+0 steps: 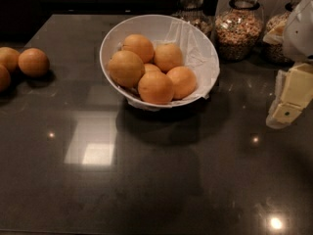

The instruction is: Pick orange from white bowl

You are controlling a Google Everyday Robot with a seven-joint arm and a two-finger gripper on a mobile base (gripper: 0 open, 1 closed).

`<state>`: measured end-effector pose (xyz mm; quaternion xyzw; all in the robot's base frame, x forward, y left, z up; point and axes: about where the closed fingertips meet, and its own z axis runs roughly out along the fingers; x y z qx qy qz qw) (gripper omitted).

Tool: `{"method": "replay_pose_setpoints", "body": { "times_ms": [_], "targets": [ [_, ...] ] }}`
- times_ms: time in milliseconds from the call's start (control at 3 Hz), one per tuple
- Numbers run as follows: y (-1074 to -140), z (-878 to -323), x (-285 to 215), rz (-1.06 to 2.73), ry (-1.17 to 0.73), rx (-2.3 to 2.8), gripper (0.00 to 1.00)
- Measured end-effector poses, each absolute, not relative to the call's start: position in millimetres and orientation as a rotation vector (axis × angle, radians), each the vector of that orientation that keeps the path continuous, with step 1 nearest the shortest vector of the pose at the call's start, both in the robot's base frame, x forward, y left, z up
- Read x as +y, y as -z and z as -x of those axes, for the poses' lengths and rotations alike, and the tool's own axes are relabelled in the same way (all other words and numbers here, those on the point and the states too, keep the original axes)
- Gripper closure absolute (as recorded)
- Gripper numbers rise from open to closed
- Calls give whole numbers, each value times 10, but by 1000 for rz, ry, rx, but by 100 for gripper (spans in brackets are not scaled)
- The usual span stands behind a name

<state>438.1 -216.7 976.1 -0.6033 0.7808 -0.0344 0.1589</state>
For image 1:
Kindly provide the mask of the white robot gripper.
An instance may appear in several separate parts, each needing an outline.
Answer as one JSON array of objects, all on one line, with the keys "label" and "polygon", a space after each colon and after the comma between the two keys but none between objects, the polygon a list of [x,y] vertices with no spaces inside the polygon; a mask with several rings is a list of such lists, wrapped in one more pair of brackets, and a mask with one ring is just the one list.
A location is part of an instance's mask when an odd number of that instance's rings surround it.
[{"label": "white robot gripper", "polygon": [[279,70],[275,99],[266,125],[282,129],[291,125],[313,99],[313,0],[301,0],[286,21],[269,22],[263,41],[283,43],[284,55],[296,63],[288,71]]}]

